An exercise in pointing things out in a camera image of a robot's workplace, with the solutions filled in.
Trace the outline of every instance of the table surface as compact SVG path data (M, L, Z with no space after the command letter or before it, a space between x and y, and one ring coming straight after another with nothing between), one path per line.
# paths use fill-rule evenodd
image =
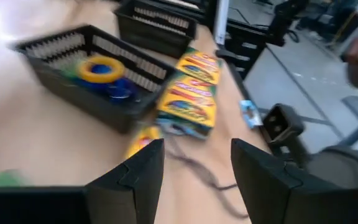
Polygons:
M7 46L17 40L79 24L92 24L117 35L116 3L58 0L0 0L0 171L15 169L31 185L83 185L123 160L131 135L121 135L46 91L24 58ZM216 44L209 30L198 26L191 46L213 54ZM175 64L176 60L149 52ZM257 131L242 120L242 95L224 64L218 85L216 126L208 140L175 137L192 158L210 168L221 185L232 184L232 138L267 149ZM169 141L166 150L172 150ZM165 160L163 185L155 223L250 223L231 217L207 188L181 162ZM229 201L246 212L238 189Z

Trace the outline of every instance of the green object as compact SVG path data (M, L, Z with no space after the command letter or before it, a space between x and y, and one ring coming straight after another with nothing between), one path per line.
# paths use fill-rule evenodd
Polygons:
M81 60L77 61L77 62L73 62L72 64L66 65L64 66L61 71L62 71L62 75L66 78L78 78L78 73L77 73L77 66L78 64L81 62Z
M0 187L17 187L25 184L24 178L16 170L0 172Z

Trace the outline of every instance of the black cable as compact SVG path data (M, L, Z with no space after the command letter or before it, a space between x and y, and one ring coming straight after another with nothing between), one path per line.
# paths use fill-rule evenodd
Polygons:
M164 137L167 137L165 130L163 130ZM246 219L249 218L248 214L239 213L233 205L230 204L226 196L223 194L223 191L233 189L234 187L238 187L237 184L231 184L228 186L221 187L219 186L218 180L216 176L204 165L200 162L191 159L186 156L186 154L180 149L179 145L173 138L169 138L171 145L173 146L173 150L177 153L174 154L171 151L166 150L167 156L172 159L184 162L195 174L196 176L208 187L211 187L218 198L218 200L222 203L223 208L234 218L238 219Z
M291 38L292 41L294 41L295 43L299 43L299 36L298 34L294 31L294 30L287 30L287 34L288 36Z

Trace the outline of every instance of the black plastic basket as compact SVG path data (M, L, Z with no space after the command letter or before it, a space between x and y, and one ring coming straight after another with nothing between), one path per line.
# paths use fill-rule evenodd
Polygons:
M27 57L43 86L121 133L128 132L136 119L154 107L175 73L172 66L89 25L17 44L16 50ZM114 104L63 76L61 68L65 65L94 54L125 65L124 76L138 86L140 102Z
M124 2L114 13L122 40L180 58L195 38L197 22L143 1Z

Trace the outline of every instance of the crayon box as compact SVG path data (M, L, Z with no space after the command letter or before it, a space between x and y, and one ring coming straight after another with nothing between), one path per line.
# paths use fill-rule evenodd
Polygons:
M215 125L216 86L178 72L158 105L157 122L164 131L206 139Z
M217 85L221 75L222 60L188 47L176 68L187 75Z
M162 133L158 126L145 126L135 135L135 138L131 141L130 146L125 154L125 159L130 158L146 145L156 139L162 138Z

